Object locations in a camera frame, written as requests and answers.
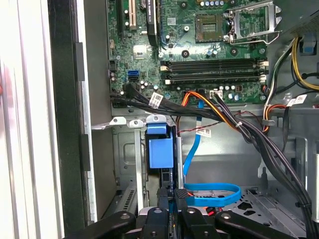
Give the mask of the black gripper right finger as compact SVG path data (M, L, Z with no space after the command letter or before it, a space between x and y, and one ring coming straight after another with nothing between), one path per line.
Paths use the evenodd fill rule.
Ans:
M212 219L191 206L185 189L174 191L183 239L292 239L293 236L273 229L233 211L216 212Z

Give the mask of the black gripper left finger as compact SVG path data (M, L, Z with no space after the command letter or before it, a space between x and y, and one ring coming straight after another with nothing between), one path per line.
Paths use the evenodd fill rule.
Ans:
M147 214L135 216L116 212L88 227L67 235L66 239L167 239L169 238L169 204L165 188L157 191L158 205Z

